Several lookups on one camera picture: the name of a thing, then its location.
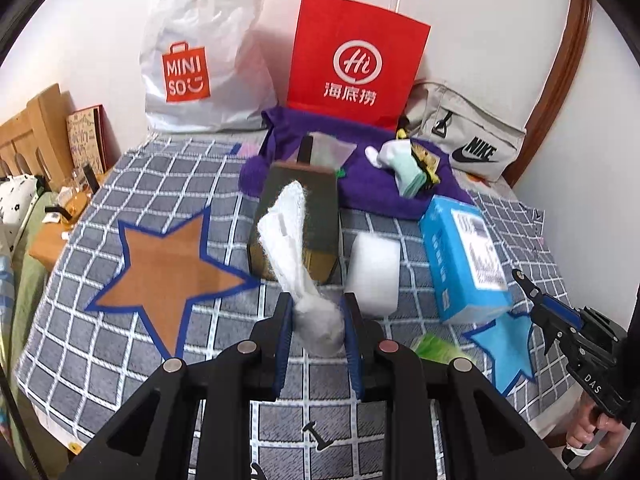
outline blue tissue package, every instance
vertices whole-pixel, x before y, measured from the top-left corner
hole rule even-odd
[[[488,323],[513,307],[480,210],[436,195],[420,219],[440,320]]]

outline gray fabric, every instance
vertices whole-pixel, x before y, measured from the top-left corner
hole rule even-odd
[[[123,265],[116,220],[165,231],[210,203],[209,254],[248,270],[246,242],[257,200],[238,191],[243,161],[226,155],[229,149],[229,145],[201,140],[155,140],[127,152],[82,216],[56,264],[17,377],[28,397],[54,420],[62,421],[79,441],[87,442],[161,363],[137,314],[84,311]],[[474,198],[487,218],[505,270],[518,264],[539,286],[566,300],[558,270],[548,250],[540,245],[542,219],[534,220],[535,212],[518,203]],[[399,307],[381,322],[386,335],[410,345],[416,336],[435,333],[459,345],[490,376],[491,362],[462,337],[471,327],[438,323],[429,265],[416,222],[342,210],[339,265],[331,284],[321,287],[322,292],[336,300],[340,297],[351,245],[359,231],[377,232],[401,242]],[[524,297],[513,285],[516,308],[526,308]],[[275,282],[263,281],[254,290],[195,306],[185,361],[213,358],[247,338],[256,320],[273,313],[279,292]],[[525,420],[546,409],[570,384],[558,348],[542,356],[538,331],[530,341],[530,352],[538,384],[521,380],[508,397]],[[252,405],[252,462],[257,462],[270,480],[375,478],[381,474],[384,417],[383,403],[356,402],[344,356],[326,359],[309,355],[294,337],[281,399],[276,404]],[[310,433],[302,431],[309,421],[316,422],[322,438],[335,441],[322,453],[316,451]],[[442,475],[442,446],[435,417],[433,431]],[[194,437],[191,474],[196,466],[199,426]]]

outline purple fabric bag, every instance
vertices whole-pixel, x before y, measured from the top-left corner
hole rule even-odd
[[[440,157],[438,176],[441,182],[433,189],[422,190],[415,198],[408,199],[398,193],[393,172],[374,168],[364,155],[367,146],[379,150],[382,144],[391,140],[393,137],[390,132],[366,124],[290,110],[281,106],[265,110],[262,116],[270,124],[270,132],[264,139],[260,154],[250,158],[240,171],[239,187],[247,195],[260,196],[272,162],[289,158],[309,132],[322,132],[358,145],[344,165],[346,176],[338,179],[341,207],[361,209],[399,219],[418,220],[426,211],[434,194],[473,204],[451,172],[449,155],[430,142],[414,139]]]

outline orange star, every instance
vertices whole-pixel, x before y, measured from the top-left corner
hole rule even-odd
[[[180,357],[191,307],[259,285],[207,254],[210,208],[160,234],[118,222],[124,268],[86,308],[137,312],[163,357]]]

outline human hand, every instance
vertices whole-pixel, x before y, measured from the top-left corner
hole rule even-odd
[[[580,469],[591,469],[608,463],[616,454],[625,437],[626,427],[604,413],[598,415],[596,403],[586,392],[582,393],[574,420],[566,432],[566,442],[572,447],[582,447],[593,440],[596,430],[607,431],[600,443],[587,456]]]

